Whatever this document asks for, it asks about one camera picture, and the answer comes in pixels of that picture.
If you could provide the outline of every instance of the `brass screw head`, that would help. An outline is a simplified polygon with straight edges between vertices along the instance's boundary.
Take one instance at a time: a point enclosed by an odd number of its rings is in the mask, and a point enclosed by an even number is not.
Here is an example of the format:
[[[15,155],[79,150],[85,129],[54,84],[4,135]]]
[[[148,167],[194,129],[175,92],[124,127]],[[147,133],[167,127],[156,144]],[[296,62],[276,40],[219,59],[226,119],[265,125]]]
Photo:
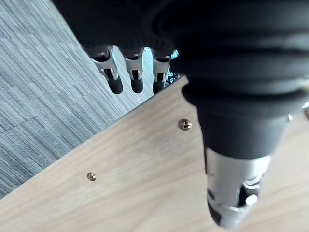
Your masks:
[[[187,131],[189,129],[192,128],[192,123],[188,120],[188,119],[182,119],[179,121],[178,126],[180,129],[182,129],[183,131]]]
[[[87,174],[87,178],[90,181],[95,181],[97,177],[96,177],[96,175],[94,173],[88,173]]]

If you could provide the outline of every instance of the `striped carpet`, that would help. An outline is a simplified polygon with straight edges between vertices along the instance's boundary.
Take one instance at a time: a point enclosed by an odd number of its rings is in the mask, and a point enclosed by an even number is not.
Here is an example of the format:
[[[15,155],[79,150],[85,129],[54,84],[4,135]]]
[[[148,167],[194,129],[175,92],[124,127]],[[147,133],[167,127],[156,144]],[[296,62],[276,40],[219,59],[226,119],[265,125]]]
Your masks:
[[[144,91],[114,95],[48,0],[0,1],[0,198],[152,96],[152,57],[144,52]]]

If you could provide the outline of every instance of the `wooden board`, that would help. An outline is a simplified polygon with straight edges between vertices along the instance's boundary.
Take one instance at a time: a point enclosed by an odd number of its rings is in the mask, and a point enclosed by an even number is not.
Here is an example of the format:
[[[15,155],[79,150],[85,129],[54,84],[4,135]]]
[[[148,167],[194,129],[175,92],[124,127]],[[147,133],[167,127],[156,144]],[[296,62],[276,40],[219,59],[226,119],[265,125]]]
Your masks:
[[[206,204],[183,78],[0,201],[0,232],[219,232]],[[191,130],[178,121],[188,118]],[[294,115],[260,200],[238,230],[309,230],[309,122]],[[89,181],[94,172],[96,181]]]

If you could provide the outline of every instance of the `robotic hand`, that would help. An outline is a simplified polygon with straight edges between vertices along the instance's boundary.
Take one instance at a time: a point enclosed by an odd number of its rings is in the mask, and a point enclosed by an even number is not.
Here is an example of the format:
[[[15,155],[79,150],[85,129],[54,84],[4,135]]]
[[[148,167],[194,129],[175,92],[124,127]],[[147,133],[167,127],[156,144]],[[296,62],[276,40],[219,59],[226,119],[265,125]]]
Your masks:
[[[154,92],[170,69],[186,74],[184,97],[202,129],[213,220],[232,229],[258,199],[286,116],[306,101],[309,2],[53,0],[85,52],[122,91],[111,56],[120,48],[132,89],[142,91],[141,51],[154,54]]]

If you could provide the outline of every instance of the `black fingertip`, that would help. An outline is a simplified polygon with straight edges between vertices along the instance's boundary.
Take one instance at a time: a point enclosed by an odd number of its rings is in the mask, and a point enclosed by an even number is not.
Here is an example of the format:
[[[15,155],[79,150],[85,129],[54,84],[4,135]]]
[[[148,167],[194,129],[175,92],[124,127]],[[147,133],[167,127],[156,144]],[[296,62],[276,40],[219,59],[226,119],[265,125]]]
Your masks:
[[[111,89],[111,91],[115,94],[119,94],[123,90],[122,82],[120,77],[118,77],[117,80],[111,79],[108,81],[108,85]]]
[[[209,209],[212,219],[218,226],[220,226],[221,215],[213,209],[213,207],[209,204],[209,202],[207,203],[208,203],[208,209]]]
[[[131,86],[135,93],[141,93],[143,91],[143,80],[131,80]]]
[[[156,82],[154,81],[154,84],[153,84],[153,92],[154,94],[160,92],[161,90],[164,89],[164,82]]]

